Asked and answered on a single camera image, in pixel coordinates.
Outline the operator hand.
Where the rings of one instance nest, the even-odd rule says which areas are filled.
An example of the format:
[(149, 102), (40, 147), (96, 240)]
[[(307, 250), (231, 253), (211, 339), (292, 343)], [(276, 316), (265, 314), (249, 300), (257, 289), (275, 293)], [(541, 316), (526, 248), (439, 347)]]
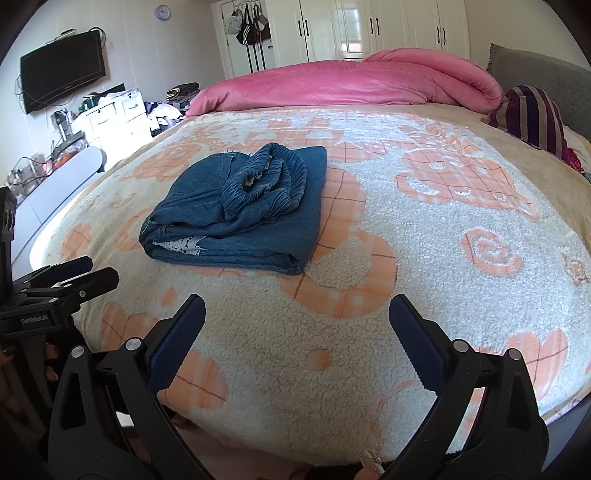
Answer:
[(380, 457), (371, 450), (365, 450), (359, 455), (362, 469), (356, 474), (356, 480), (378, 480), (385, 469)]

